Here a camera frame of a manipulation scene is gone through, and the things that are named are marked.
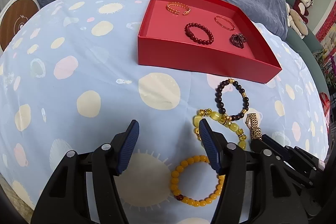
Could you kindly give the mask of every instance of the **light blue tablecloth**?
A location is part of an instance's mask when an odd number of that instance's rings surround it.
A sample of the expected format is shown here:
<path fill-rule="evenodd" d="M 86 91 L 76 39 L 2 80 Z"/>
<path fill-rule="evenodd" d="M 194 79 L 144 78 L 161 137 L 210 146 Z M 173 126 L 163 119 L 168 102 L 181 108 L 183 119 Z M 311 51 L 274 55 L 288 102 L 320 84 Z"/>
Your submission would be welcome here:
<path fill-rule="evenodd" d="M 148 2 L 57 0 L 24 25 L 0 58 L 0 172 L 32 208 L 68 150 L 93 151 L 136 119 L 134 154 L 116 178 L 130 223 L 210 222 L 216 202 L 195 208 L 176 201 L 170 172 L 182 160 L 205 154 L 192 118 L 197 109 L 216 109 L 214 89 L 227 78 L 139 66 L 137 33 Z M 249 112 L 282 145 L 324 159 L 325 119 L 305 63 L 262 24 L 256 26 L 283 70 L 266 85 L 237 79 L 250 98 Z M 229 114 L 241 110 L 241 96 L 231 85 L 222 98 Z M 244 121 L 237 123 L 249 142 Z M 218 122 L 209 124 L 238 142 Z M 179 185 L 183 195 L 204 199 L 217 183 L 210 166 L 197 163 L 181 174 Z"/>

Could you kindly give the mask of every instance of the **yellow beaded bracelet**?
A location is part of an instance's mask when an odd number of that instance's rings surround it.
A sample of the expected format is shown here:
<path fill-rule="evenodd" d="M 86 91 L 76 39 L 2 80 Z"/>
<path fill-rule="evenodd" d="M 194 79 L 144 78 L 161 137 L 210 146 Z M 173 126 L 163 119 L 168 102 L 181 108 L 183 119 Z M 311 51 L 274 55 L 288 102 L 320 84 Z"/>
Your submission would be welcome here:
<path fill-rule="evenodd" d="M 198 138 L 198 140 L 202 141 L 201 140 L 201 137 L 200 137 L 200 130 L 199 130 L 199 124 L 200 124 L 200 121 L 203 119 L 203 117 L 205 116 L 209 116 L 211 119 L 219 122 L 220 124 L 224 125 L 225 127 L 231 129 L 233 132 L 235 132 L 238 137 L 239 137 L 239 140 L 240 142 L 238 143 L 239 147 L 244 149 L 246 148 L 246 135 L 243 131 L 242 128 L 239 128 L 238 124 L 236 124 L 235 122 L 232 122 L 231 121 L 231 117 L 229 115 L 227 115 L 226 113 L 225 114 L 220 114 L 216 111 L 212 111 L 210 108 L 208 109 L 200 109 L 198 111 L 198 115 L 196 115 L 194 117 L 194 125 L 195 125 L 195 129 L 194 129 L 194 132 Z"/>
<path fill-rule="evenodd" d="M 186 203 L 188 205 L 198 207 L 198 206 L 205 206 L 206 204 L 211 204 L 213 200 L 217 198 L 217 196 L 221 195 L 225 175 L 218 176 L 219 183 L 216 186 L 216 190 L 214 193 L 210 194 L 208 198 L 202 199 L 202 200 L 193 200 L 192 198 L 188 198 L 186 196 L 181 195 L 181 191 L 179 190 L 179 175 L 184 171 L 184 168 L 186 168 L 188 165 L 191 165 L 195 162 L 206 162 L 210 163 L 209 159 L 205 155 L 196 155 L 191 158 L 188 158 L 187 160 L 181 161 L 181 164 L 178 165 L 173 172 L 171 172 L 171 185 L 170 190 L 173 192 L 173 195 L 175 198 L 179 201 L 182 201 L 183 203 Z"/>

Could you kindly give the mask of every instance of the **red and white plush toy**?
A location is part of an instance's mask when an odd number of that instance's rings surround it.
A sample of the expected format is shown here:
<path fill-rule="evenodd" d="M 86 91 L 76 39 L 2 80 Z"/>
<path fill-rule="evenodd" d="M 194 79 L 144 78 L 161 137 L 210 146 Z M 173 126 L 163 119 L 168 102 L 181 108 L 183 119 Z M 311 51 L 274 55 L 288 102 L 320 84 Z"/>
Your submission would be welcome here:
<path fill-rule="evenodd" d="M 306 16 L 309 15 L 307 8 L 312 6 L 313 2 L 314 0 L 295 0 L 293 6 L 293 9 L 301 16 L 306 24 L 308 23 L 308 18 L 306 18 Z"/>

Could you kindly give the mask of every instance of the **red box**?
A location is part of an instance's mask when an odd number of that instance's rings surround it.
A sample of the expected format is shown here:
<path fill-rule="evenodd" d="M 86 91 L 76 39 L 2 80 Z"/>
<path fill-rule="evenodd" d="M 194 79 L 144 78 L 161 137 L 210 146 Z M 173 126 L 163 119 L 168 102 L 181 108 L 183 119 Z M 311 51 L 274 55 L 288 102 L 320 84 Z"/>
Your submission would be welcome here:
<path fill-rule="evenodd" d="M 189 6 L 189 15 L 182 15 L 184 9 L 175 6 L 172 8 L 179 8 L 180 15 L 167 11 L 167 3 L 173 1 Z M 215 16 L 230 20 L 236 29 L 222 28 L 215 22 Z M 207 27 L 214 42 L 202 45 L 187 37 L 184 28 L 191 22 Z M 223 25 L 231 28 L 224 21 Z M 199 28 L 190 30 L 197 38 L 209 39 Z M 234 33 L 242 33 L 247 38 L 243 49 L 230 43 Z M 267 83 L 281 71 L 278 60 L 250 19 L 238 7 L 223 0 L 150 0 L 138 35 L 138 63 L 260 83 Z"/>

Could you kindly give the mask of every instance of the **silver rivet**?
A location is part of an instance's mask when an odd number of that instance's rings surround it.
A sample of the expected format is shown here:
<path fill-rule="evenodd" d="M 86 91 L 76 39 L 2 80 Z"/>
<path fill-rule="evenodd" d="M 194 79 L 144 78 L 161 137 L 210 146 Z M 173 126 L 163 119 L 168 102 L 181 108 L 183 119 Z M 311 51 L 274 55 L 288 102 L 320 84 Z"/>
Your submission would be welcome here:
<path fill-rule="evenodd" d="M 70 150 L 70 151 L 68 151 L 68 153 L 67 153 L 67 157 L 68 157 L 68 158 L 71 158 L 71 157 L 73 157 L 74 155 L 75 155 L 74 150 Z"/>
<path fill-rule="evenodd" d="M 235 145 L 234 143 L 228 143 L 228 144 L 226 145 L 226 147 L 227 147 L 228 149 L 230 149 L 230 150 L 235 150 L 235 149 L 236 149 L 236 145 Z"/>
<path fill-rule="evenodd" d="M 264 153 L 265 156 L 268 156 L 268 157 L 272 155 L 272 152 L 271 152 L 271 150 L 269 150 L 269 149 L 265 149 L 265 150 L 263 151 L 263 153 Z"/>
<path fill-rule="evenodd" d="M 111 148 L 111 145 L 109 143 L 105 143 L 101 146 L 102 150 L 109 150 Z"/>

